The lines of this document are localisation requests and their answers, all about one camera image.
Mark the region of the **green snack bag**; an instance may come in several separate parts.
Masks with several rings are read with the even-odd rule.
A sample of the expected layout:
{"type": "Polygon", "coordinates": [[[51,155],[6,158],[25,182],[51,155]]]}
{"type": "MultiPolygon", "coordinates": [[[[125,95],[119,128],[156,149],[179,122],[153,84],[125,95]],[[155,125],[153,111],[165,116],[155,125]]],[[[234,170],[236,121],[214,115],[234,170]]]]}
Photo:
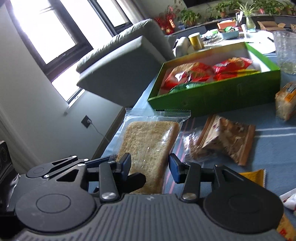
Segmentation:
{"type": "Polygon", "coordinates": [[[192,88],[195,88],[195,87],[204,86],[205,84],[206,83],[204,83],[204,82],[188,82],[188,83],[179,84],[179,85],[173,87],[168,92],[168,94],[176,93],[176,92],[183,91],[183,90],[192,89],[192,88]]]}

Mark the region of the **spider plant in vase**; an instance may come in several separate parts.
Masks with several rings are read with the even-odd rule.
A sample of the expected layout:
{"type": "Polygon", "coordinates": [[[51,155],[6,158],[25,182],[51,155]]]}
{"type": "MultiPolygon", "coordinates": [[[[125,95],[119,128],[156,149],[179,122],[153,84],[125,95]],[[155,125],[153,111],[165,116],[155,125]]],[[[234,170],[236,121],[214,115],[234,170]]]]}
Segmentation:
{"type": "Polygon", "coordinates": [[[254,14],[254,4],[249,4],[248,2],[246,2],[245,4],[239,3],[239,9],[241,12],[243,12],[243,15],[245,16],[247,30],[255,31],[256,25],[251,18],[251,16],[254,14]]]}

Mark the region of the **black window frame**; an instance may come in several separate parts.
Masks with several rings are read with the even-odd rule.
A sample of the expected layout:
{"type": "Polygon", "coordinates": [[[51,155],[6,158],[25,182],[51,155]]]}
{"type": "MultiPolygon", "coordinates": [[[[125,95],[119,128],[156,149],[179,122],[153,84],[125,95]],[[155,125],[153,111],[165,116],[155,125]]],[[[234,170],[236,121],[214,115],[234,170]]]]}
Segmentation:
{"type": "Polygon", "coordinates": [[[53,82],[95,45],[132,25],[118,1],[3,1],[16,30],[53,82]]]}

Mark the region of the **brown mushroom snack bag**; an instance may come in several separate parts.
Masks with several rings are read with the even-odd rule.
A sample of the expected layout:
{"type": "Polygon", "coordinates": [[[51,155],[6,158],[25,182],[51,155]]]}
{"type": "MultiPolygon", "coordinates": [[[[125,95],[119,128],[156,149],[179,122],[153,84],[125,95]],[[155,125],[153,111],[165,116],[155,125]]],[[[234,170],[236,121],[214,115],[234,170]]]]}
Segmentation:
{"type": "Polygon", "coordinates": [[[183,138],[185,155],[195,161],[214,153],[230,157],[237,165],[246,166],[255,136],[255,125],[210,115],[203,128],[195,128],[183,138]]]}

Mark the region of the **yellow barcode snack packet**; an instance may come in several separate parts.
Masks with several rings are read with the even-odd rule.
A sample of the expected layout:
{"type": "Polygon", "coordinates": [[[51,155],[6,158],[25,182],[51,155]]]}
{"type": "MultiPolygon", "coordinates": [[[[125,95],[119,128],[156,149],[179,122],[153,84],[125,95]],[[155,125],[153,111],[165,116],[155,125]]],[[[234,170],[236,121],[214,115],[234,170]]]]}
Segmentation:
{"type": "Polygon", "coordinates": [[[265,169],[259,169],[257,171],[251,171],[251,172],[243,172],[243,173],[240,173],[240,175],[244,176],[245,178],[265,188],[265,178],[266,178],[265,169]]]}

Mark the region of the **orange bread roll packet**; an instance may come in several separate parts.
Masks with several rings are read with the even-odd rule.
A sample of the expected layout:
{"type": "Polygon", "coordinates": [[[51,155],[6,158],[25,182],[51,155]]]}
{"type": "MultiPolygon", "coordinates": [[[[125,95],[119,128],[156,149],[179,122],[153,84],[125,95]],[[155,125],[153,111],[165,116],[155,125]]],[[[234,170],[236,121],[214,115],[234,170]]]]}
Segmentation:
{"type": "Polygon", "coordinates": [[[276,115],[284,121],[295,115],[295,92],[295,81],[292,81],[275,95],[276,115]]]}

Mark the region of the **green cardboard box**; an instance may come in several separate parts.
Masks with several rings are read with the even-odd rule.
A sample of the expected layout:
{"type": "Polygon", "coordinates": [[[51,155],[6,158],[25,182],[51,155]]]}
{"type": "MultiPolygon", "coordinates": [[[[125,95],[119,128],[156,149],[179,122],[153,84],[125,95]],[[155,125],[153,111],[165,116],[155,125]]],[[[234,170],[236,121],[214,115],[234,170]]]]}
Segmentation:
{"type": "Polygon", "coordinates": [[[147,101],[153,109],[190,110],[192,117],[198,117],[273,102],[280,81],[280,68],[276,64],[247,43],[236,43],[165,62],[147,101]],[[181,64],[201,62],[213,66],[232,57],[252,60],[251,66],[259,72],[218,81],[209,79],[173,93],[161,89],[170,72],[181,64]]]}

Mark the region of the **red flower decoration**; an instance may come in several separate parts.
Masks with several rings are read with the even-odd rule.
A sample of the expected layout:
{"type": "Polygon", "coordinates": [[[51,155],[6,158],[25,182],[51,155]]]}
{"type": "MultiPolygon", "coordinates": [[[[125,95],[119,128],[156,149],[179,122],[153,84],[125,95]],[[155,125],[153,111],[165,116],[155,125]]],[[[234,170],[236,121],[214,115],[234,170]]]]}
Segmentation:
{"type": "Polygon", "coordinates": [[[165,35],[171,35],[175,32],[176,25],[174,23],[174,20],[176,18],[177,15],[175,13],[174,6],[168,6],[166,10],[162,13],[159,13],[159,15],[154,18],[154,20],[165,35]]]}

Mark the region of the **small red white snack packet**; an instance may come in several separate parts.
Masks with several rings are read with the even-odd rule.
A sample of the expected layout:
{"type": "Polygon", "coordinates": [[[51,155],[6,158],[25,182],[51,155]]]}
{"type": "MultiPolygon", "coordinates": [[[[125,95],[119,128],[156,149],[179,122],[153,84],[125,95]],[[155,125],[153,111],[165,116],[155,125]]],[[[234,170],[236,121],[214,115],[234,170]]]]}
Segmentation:
{"type": "Polygon", "coordinates": [[[295,211],[296,209],[296,188],[280,195],[280,200],[282,201],[284,207],[295,211]]]}

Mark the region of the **red rice cracker bag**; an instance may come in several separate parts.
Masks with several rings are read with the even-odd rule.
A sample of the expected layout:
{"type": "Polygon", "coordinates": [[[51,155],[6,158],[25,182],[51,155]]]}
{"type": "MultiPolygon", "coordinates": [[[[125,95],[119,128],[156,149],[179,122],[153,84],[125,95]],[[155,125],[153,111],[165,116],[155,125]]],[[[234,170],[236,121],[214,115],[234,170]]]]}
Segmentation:
{"type": "Polygon", "coordinates": [[[186,63],[175,67],[161,85],[163,90],[189,82],[207,82],[215,75],[213,68],[201,62],[186,63]]]}

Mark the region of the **orange box on table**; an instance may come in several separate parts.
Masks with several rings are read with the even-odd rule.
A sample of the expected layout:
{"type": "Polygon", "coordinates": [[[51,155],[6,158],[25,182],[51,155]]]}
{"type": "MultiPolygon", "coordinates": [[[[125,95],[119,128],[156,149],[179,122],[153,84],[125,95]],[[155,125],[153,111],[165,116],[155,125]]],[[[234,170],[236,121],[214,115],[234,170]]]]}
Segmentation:
{"type": "Polygon", "coordinates": [[[217,23],[217,26],[219,29],[225,29],[227,27],[236,27],[236,21],[235,20],[224,20],[217,23]]]}

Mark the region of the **clear glass mug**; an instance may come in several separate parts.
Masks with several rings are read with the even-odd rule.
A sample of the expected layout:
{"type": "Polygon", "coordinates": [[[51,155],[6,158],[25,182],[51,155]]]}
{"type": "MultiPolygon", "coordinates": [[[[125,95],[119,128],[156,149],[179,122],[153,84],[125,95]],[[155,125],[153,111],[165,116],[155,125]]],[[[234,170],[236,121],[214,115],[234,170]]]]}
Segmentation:
{"type": "Polygon", "coordinates": [[[275,31],[273,32],[273,38],[281,71],[295,75],[295,33],[275,31]]]}

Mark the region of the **clear toast bread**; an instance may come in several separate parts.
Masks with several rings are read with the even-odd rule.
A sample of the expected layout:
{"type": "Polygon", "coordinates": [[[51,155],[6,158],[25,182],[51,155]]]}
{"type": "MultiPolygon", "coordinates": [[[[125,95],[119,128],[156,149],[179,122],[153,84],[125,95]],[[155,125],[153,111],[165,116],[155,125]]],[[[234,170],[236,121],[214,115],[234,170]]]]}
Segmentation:
{"type": "Polygon", "coordinates": [[[132,194],[161,194],[172,151],[189,110],[145,110],[126,108],[125,118],[113,149],[116,161],[131,155],[129,174],[142,173],[145,185],[132,194]]]}

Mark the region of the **white round coffee table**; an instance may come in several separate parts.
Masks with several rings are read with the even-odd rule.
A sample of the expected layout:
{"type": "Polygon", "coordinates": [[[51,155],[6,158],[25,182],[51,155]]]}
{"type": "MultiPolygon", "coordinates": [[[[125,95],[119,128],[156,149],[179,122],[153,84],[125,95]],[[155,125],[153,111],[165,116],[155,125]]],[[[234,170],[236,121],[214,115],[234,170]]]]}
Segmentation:
{"type": "Polygon", "coordinates": [[[206,49],[211,49],[241,42],[246,42],[261,54],[269,54],[276,51],[273,34],[263,30],[257,30],[254,33],[240,32],[239,37],[230,40],[225,40],[217,36],[212,42],[204,42],[204,46],[206,49]]]}

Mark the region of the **red monkey snack bag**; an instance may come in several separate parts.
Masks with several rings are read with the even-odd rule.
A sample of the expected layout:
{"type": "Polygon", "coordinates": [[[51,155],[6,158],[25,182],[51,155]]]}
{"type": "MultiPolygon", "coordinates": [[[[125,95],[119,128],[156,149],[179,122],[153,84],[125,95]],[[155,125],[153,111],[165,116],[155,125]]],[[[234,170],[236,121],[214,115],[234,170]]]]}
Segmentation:
{"type": "Polygon", "coordinates": [[[248,68],[253,61],[245,57],[232,57],[225,61],[215,64],[212,69],[215,74],[224,72],[238,71],[248,68]]]}

